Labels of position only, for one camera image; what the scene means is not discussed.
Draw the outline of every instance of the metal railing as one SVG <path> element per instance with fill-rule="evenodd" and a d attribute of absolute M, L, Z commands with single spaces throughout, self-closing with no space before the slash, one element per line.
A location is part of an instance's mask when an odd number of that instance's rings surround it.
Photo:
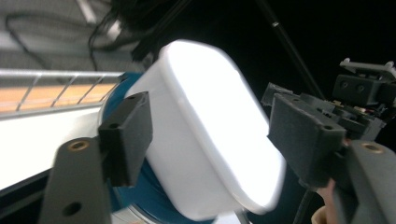
<path fill-rule="evenodd" d="M 0 115 L 101 104 L 118 72 L 0 69 Z"/>

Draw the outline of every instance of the white rectangular object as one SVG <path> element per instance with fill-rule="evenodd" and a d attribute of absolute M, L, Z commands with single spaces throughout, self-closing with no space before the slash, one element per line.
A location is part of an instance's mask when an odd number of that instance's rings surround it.
<path fill-rule="evenodd" d="M 220 49 L 179 40 L 127 92 L 148 91 L 153 140 L 147 157 L 175 208 L 204 220 L 277 203 L 285 162 L 268 121 Z"/>

